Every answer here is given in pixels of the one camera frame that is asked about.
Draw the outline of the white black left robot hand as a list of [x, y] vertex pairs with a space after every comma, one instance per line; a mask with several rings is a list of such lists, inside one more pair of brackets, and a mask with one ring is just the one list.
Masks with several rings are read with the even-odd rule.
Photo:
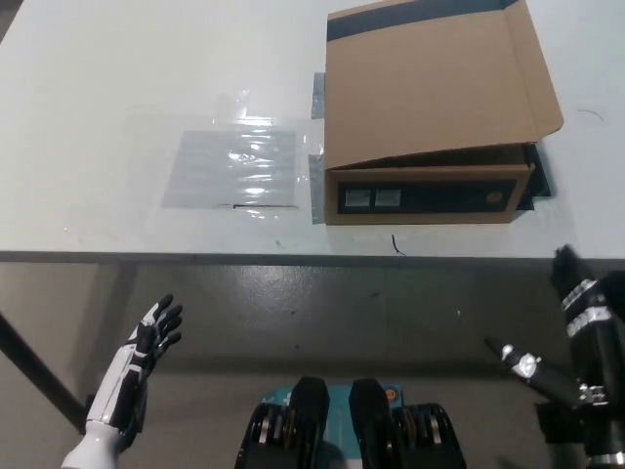
[[117, 349], [87, 414], [88, 422], [127, 433], [141, 420], [146, 383], [157, 362], [178, 343], [183, 306], [174, 306], [170, 293], [158, 300]]

